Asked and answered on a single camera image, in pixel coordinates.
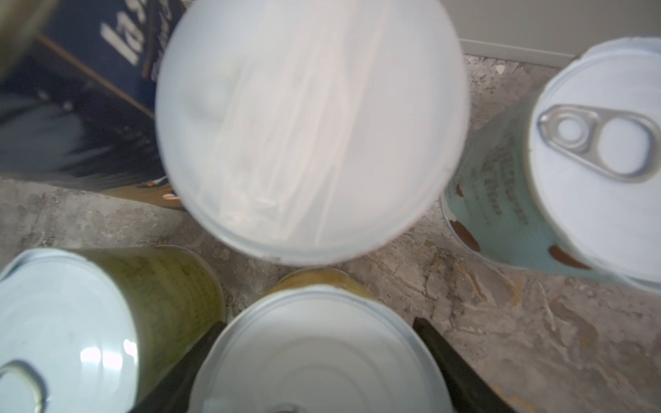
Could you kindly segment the teal can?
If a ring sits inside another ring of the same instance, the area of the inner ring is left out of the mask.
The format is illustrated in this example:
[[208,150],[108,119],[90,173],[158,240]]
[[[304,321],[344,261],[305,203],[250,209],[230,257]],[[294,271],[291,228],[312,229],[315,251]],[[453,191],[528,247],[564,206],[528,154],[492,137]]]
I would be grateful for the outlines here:
[[441,206],[489,262],[659,292],[659,38],[588,49],[472,133]]

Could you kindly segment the grey metal cabinet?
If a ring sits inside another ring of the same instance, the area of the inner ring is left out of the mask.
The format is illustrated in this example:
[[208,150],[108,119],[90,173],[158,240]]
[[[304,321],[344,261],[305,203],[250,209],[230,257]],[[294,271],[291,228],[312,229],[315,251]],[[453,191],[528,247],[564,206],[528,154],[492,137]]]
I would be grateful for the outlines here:
[[660,36],[653,0],[446,0],[464,53],[563,67],[604,41]]

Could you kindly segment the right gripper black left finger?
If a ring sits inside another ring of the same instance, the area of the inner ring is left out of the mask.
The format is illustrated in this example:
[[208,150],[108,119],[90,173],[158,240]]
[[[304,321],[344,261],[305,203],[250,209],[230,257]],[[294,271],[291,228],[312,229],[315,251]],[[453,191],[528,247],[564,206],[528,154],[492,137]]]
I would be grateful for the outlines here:
[[167,373],[165,378],[137,404],[131,413],[187,412],[191,389],[202,363],[223,330],[224,322],[214,324],[199,342]]

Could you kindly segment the yellow can back row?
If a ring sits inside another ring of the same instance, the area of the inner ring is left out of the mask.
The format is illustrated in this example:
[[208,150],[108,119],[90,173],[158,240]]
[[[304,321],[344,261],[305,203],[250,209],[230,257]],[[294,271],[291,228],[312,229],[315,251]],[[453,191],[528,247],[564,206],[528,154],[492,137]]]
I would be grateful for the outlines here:
[[195,1],[155,103],[186,210],[232,249],[291,266],[407,231],[454,175],[469,118],[439,1]]

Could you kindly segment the open-top dark metal can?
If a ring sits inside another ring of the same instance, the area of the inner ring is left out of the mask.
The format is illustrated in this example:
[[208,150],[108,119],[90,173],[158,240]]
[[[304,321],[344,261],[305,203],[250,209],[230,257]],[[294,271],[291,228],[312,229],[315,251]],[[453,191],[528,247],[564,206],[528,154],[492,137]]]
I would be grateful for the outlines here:
[[1,174],[181,209],[155,97],[185,1],[4,1]]

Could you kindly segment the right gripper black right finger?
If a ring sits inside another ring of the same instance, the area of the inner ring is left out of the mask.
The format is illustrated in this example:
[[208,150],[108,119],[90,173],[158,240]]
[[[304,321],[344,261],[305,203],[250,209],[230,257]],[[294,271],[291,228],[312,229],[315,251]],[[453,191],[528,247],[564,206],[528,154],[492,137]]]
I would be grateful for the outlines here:
[[458,412],[516,412],[480,378],[429,320],[415,318],[412,328],[439,366]]

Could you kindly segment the green can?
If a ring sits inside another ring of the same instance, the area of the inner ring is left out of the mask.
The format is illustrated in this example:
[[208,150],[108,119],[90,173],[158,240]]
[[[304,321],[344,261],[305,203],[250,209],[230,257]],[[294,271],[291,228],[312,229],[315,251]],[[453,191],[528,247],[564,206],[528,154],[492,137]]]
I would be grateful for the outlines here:
[[224,319],[184,248],[24,251],[1,273],[1,409],[128,412]]

